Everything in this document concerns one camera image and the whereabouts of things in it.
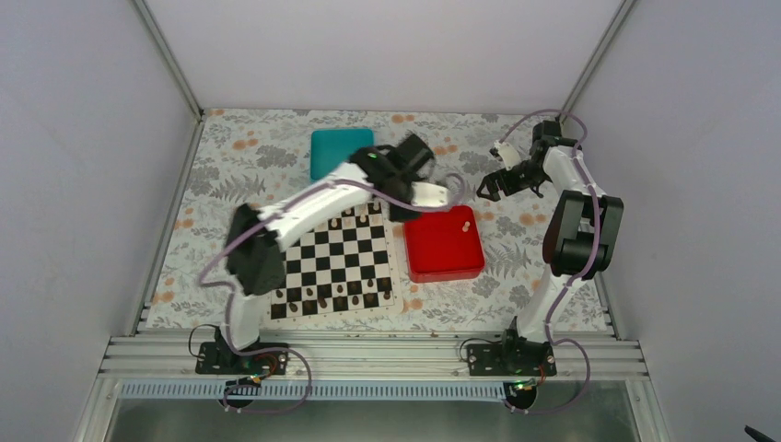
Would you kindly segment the red plastic tray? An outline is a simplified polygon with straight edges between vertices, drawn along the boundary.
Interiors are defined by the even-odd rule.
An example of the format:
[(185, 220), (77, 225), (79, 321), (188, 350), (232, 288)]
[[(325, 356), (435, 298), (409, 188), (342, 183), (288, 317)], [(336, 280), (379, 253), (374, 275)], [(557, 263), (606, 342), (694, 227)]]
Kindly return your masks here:
[[(465, 222), (471, 227), (462, 231)], [(426, 213), (403, 225), (408, 274), (418, 284), (473, 279), (485, 267), (474, 212), (457, 205), (447, 212)]]

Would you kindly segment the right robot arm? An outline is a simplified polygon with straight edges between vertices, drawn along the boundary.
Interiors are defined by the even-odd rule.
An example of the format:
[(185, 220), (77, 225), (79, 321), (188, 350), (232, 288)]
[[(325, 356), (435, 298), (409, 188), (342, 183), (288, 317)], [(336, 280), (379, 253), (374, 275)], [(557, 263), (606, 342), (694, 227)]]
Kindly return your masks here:
[(486, 175), (477, 191), (479, 197), (497, 202), (525, 190), (539, 193), (550, 182), (558, 196), (542, 241), (545, 268), (541, 281), (495, 344), (500, 366), (511, 375), (548, 363), (558, 345), (581, 346), (571, 338), (554, 338), (556, 311), (612, 261), (624, 203), (596, 183), (581, 144), (564, 137), (555, 120), (533, 127), (526, 159), (506, 138), (500, 138), (491, 153), (501, 159), (503, 167)]

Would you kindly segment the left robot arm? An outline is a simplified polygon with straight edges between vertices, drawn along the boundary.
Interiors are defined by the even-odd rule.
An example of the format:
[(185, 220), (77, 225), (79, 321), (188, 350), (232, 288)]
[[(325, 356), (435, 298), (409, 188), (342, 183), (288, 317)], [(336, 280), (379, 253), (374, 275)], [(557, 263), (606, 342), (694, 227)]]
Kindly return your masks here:
[(283, 285), (290, 273), (286, 251), (315, 227), (374, 197), (389, 204), (393, 221), (446, 209), (447, 188), (420, 174), (434, 159), (426, 142), (409, 134), (397, 145), (358, 148), (332, 172), (280, 203), (260, 210), (239, 206), (226, 246), (213, 260), (224, 262), (236, 279), (222, 284), (229, 298), (217, 340), (220, 361), (235, 373), (254, 365), (261, 325), (257, 304)]

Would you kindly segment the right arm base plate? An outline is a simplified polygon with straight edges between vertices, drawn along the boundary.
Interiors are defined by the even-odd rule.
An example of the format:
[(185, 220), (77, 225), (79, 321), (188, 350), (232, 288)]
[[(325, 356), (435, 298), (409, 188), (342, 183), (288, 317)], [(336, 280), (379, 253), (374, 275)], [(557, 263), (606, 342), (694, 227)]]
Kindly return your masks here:
[(469, 343), (466, 363), (473, 377), (554, 377), (557, 367), (549, 343)]

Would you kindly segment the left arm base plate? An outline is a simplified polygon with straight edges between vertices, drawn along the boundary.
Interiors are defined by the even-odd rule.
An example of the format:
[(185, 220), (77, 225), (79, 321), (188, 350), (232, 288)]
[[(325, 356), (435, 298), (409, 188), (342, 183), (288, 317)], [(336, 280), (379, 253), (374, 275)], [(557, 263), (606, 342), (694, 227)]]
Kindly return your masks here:
[(194, 371), (199, 375), (284, 375), (289, 346), (286, 343), (255, 343), (253, 355), (236, 355), (223, 341), (202, 343)]

